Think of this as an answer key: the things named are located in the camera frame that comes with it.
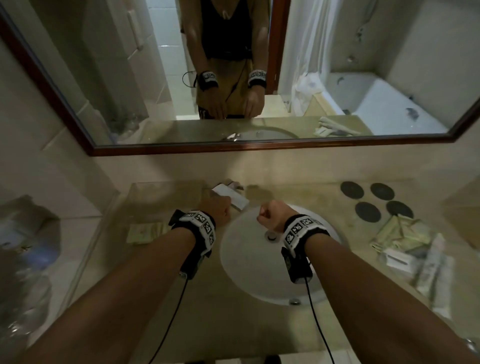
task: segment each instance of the countertop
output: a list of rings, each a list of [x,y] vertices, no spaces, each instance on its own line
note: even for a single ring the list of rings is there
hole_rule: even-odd
[[[369,241],[390,218],[386,201],[370,192],[373,182],[383,182],[395,191],[395,200],[407,204],[431,228],[447,240],[446,253],[456,258],[452,289],[453,321],[446,321],[461,337],[480,337],[480,259],[445,220],[442,209],[411,181],[358,182],[365,191],[360,201],[376,205],[382,218],[377,223],[361,220],[355,213],[357,200],[344,196],[340,183],[248,186],[249,208],[258,208],[271,199],[284,200],[319,214],[345,239],[353,253],[374,266],[424,304],[428,300],[415,291],[398,273],[378,261]],[[155,222],[169,218],[176,208],[195,207],[207,191],[203,182],[141,183],[117,201],[116,211],[101,232],[74,299],[87,291],[132,248],[125,239],[131,223]],[[232,213],[235,219],[239,212]],[[226,275],[219,258],[222,230],[211,257],[189,282],[168,337],[159,352],[158,363],[254,357],[267,354],[324,350],[309,306],[280,306],[260,301],[240,290]],[[178,303],[184,281],[178,278],[158,313],[151,320],[131,363],[146,363],[162,339]],[[315,304],[326,340],[332,350],[350,344],[328,301]]]

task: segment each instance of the person's left hand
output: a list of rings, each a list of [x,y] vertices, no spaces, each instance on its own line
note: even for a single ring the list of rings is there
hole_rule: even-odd
[[[265,106],[265,89],[261,86],[253,86],[248,90],[247,99],[243,107],[243,115],[246,119],[260,115]]]
[[[230,221],[230,204],[232,199],[225,196],[205,198],[198,205],[198,210],[206,212],[215,220],[216,229]]]

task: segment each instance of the mirror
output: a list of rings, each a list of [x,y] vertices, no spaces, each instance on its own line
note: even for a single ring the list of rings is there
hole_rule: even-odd
[[[0,3],[91,155],[454,141],[480,116],[476,0]]]

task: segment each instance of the person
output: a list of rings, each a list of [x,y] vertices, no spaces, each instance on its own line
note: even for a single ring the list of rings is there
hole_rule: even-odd
[[[198,206],[216,228],[229,220],[230,198]],[[283,232],[297,214],[284,202],[261,206],[258,222]],[[80,297],[32,345],[21,363],[126,363],[180,267],[194,249],[192,230],[173,229],[119,264]],[[350,250],[323,233],[304,251],[362,363],[476,363],[463,341],[434,313]]]
[[[269,0],[180,0],[201,119],[249,119],[262,113],[269,6]]]

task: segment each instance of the round black coaster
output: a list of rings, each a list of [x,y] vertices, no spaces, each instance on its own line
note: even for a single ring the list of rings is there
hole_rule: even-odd
[[[366,222],[378,222],[382,218],[380,210],[375,205],[368,202],[359,202],[355,205],[355,212],[360,219]]]
[[[370,191],[374,196],[381,200],[390,201],[395,198],[395,192],[391,187],[383,183],[374,183],[370,186]]]
[[[390,215],[403,215],[413,218],[413,211],[410,207],[399,201],[388,201],[387,211]]]
[[[340,190],[342,190],[345,196],[355,200],[359,200],[363,197],[363,195],[365,195],[363,188],[361,188],[359,184],[351,181],[342,182],[340,185]]]

